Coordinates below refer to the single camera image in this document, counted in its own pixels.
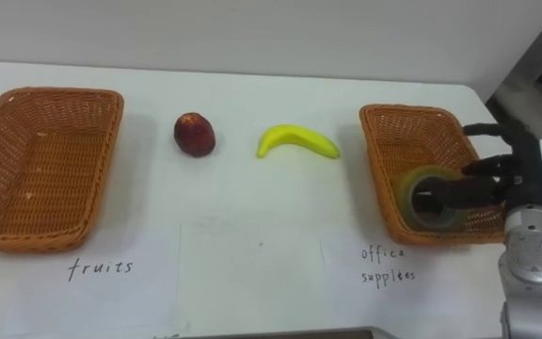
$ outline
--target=robot finger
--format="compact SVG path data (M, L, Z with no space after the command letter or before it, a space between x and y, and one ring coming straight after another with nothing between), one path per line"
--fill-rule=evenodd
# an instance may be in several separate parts
M513 177L519 175L519 159L512 154L495 155L472 162L461 169L464 175Z

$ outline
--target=basket rim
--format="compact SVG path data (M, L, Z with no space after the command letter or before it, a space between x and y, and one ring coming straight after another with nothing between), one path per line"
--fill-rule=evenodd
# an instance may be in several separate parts
M25 93L85 93L85 94L102 94L106 95L111 99L113 108L111 110L115 112L114 119L111 121L107 129L107 136L105 143L100 149L98 155L98 166L95 169L96 175L94 176L94 185L91 186L91 189L88 193L86 205L84 209L83 216L78 220L78 222L65 230L54 231L54 232L44 232L39 234L15 234L15 233L5 233L0 234L1 241L13 241L13 240L29 240L29 239L41 239L41 238L55 238L61 235L75 235L75 238L80 238L84 233L89 232L92 228L95 220L91 220L91 217L94 213L97 212L99 208L102 196L100 193L103 190L103 184L98 184L102 181L102 178L106 177L108 169L111 164L112 151L116 143L116 138L119 133L120 121L123 115L124 108L124 98L120 93L111 89L82 89L82 88L58 88L58 87L22 87L16 89L10 89L0 95L0 109L3 105L7 104L9 99L14 95L25 94Z
M391 205L391 211L390 213L393 214L395 217L398 218L398 230L394 230L392 226L387 227L389 233L396 233L393 235L393 237L398 237L399 234L408 234L410 236L415 237L422 237L422 238L428 238L428 239L444 239L444 240L465 240L465 239L501 239L502 238L502 232L492 232L492 233L481 233L481 234L462 234L462 233L456 233L456 234L436 234L432 232L423 232L423 231L414 231L411 229L408 229L408 227L405 227L405 222L403 221L400 213L394 213L394 211L398 211L398 208L396 207L396 201L394 200L394 194L393 189L391 185L388 183L388 173L386 170L386 167L384 165L384 158L381 155L381 152L378 149L377 145L377 138L375 137L375 133L373 131L373 128L371 128L371 122L370 118L373 115L381 115L380 112L378 112L378 109L389 109L393 111L394 113L407 111L410 112L411 110L419 111L421 114L441 114L444 117L448 118L449 123L453 125L459 136L464 142L464 146L470 151L471 156L478 160L478 153L471 145L470 140L464 135L463 130L461 128L458 128L459 122L456 118L456 116L449 112L448 110L444 108L439 107L432 107L432 106L423 106L423 105L390 105L390 104L373 104L373 105L365 105L359 110L359 119L362 122L362 127L365 129L365 138L367 139L367 146L373 153L372 156L370 156L370 162L372 165L376 165L380 169L380 173L375 173L372 170L373 176L378 177L377 180L375 180L375 184L379 182L385 191L389 192L388 198Z

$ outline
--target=white paper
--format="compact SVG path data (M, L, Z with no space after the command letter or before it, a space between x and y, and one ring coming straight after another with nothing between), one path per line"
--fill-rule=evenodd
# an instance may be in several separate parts
M79 250L23 258L3 336L171 324L181 229L98 230Z
M448 255L443 250L399 246L383 232L345 231L324 235L321 252L334 308L346 324L389 331L462 308L459 278L437 260Z

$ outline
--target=white wall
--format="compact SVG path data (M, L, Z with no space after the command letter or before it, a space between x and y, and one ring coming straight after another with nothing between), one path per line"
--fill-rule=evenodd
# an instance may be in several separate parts
M461 83L486 99L542 0L0 0L0 60Z

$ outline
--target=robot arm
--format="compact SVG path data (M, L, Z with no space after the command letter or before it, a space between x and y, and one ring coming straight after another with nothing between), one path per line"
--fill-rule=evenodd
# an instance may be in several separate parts
M470 164L463 169L467 178L436 182L430 191L450 208L504 202L505 252L499 260L503 338L542 339L542 139L518 123L476 124L464 131L502 137L513 152Z

